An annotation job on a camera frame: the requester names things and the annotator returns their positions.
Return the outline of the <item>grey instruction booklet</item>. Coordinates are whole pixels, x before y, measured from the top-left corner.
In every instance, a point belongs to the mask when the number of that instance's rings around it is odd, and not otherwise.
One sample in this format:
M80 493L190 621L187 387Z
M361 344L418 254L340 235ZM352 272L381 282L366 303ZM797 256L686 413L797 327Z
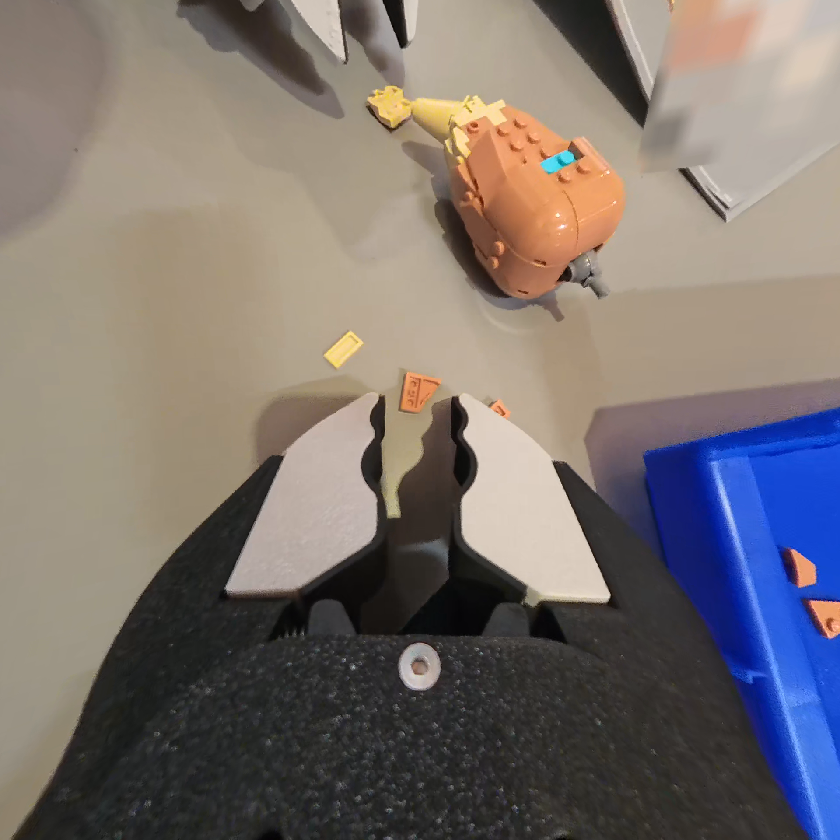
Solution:
M671 20L666 1L538 2L552 24L632 118L643 125ZM784 151L757 145L734 162L683 170L707 203L726 221L837 147L837 141L804 140Z

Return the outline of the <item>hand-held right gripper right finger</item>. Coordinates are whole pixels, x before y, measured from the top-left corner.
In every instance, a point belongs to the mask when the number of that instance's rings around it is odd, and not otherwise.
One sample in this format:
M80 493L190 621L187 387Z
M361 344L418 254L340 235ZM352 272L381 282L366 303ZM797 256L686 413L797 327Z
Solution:
M604 606L612 598L551 456L468 394L451 402L458 486L450 584L472 624L504 603Z

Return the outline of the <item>tan wedge brick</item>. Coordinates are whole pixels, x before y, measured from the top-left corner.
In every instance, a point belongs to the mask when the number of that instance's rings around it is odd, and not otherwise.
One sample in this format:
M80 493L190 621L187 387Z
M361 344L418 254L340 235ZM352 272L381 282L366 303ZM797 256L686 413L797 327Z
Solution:
M383 127L393 132L413 116L413 104L397 86L376 89L367 97L366 107Z

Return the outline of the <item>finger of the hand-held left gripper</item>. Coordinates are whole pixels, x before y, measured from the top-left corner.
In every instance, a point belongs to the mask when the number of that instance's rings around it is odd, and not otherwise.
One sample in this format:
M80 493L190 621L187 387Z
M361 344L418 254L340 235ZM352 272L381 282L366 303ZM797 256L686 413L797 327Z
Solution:
M401 48L408 47L417 31L419 1L384 0L382 3L398 45Z
M283 1L341 64L348 62L341 1Z

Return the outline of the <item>blue plastic bin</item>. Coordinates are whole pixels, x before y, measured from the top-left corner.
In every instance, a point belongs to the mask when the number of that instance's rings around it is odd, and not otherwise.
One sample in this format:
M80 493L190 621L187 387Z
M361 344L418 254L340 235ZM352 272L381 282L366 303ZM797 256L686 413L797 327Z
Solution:
M839 641L804 599L839 596L839 411L649 450L669 571L738 682L759 745L811 838L838 838ZM817 569L789 582L793 548Z

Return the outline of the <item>small brown brick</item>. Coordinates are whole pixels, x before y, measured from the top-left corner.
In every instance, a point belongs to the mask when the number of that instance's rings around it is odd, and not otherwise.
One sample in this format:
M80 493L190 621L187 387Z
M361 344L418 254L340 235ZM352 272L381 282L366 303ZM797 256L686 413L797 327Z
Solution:
M797 588L813 586L817 582L816 565L796 549L785 547L781 551L784 570L790 583Z

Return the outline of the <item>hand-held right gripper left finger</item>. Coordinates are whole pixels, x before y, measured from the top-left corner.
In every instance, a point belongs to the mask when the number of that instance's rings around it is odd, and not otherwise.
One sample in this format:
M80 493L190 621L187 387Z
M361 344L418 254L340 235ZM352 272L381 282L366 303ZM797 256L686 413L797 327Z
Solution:
M353 624L382 587L385 399L369 392L317 423L280 459L224 593L340 602Z

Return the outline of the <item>brown toy brick model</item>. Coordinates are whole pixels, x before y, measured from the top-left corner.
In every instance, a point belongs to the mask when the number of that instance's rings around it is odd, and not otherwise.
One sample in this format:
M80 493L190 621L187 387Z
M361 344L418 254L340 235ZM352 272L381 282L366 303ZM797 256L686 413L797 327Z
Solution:
M443 145L452 203L503 294L536 299L568 282L608 295L599 255L626 194L590 141L566 140L503 100L409 105L414 122Z

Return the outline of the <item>tan flat tile brick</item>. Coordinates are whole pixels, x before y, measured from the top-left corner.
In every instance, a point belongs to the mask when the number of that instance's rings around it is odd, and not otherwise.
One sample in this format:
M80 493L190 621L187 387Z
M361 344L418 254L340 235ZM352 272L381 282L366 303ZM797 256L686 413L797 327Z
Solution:
M352 330L344 333L323 354L334 370L340 370L364 346L363 340Z

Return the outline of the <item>grey desk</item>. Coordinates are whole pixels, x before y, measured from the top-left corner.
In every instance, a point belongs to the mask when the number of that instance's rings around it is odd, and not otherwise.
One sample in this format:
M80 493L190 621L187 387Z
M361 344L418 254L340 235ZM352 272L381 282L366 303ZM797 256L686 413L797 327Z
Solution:
M265 2L2 2L2 838L163 562L271 455L386 397L397 630L445 579L449 400L501 399L647 541L644 451L838 406L838 150L725 223L538 2L421 2L349 62ZM366 97L505 99L626 185L610 296L498 297L438 147ZM340 370L325 351L352 330ZM399 411L406 371L441 379Z

